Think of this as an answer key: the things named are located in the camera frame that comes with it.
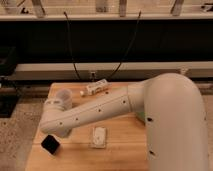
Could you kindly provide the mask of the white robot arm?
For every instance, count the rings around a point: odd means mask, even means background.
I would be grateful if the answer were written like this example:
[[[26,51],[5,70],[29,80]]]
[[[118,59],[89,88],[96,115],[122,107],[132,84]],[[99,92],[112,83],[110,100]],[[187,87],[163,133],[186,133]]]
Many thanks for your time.
[[[161,74],[129,84],[72,109],[45,104],[40,130],[66,137],[71,130],[130,112],[143,112],[149,171],[209,171],[202,95],[189,78]]]

